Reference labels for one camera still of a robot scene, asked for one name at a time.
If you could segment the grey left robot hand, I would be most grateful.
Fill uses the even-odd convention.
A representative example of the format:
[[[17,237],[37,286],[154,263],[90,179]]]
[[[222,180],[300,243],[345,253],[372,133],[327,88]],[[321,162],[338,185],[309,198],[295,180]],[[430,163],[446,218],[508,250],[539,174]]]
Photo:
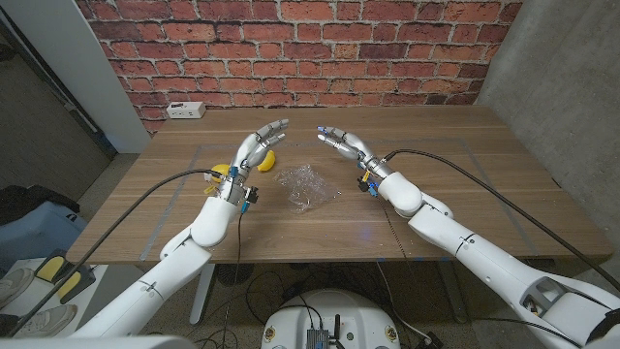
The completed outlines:
[[[279,119],[250,134],[239,146],[230,166],[236,167],[238,174],[247,179],[251,170],[260,165],[268,151],[286,137],[284,131],[288,126],[288,119]]]

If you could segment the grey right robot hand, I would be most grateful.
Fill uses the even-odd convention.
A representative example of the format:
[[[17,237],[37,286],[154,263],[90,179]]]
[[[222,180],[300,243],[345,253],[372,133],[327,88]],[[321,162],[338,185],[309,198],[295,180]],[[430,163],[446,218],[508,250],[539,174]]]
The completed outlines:
[[[384,179],[393,173],[357,135],[327,126],[319,126],[318,131],[319,140],[336,149],[343,157],[356,161],[373,176]]]

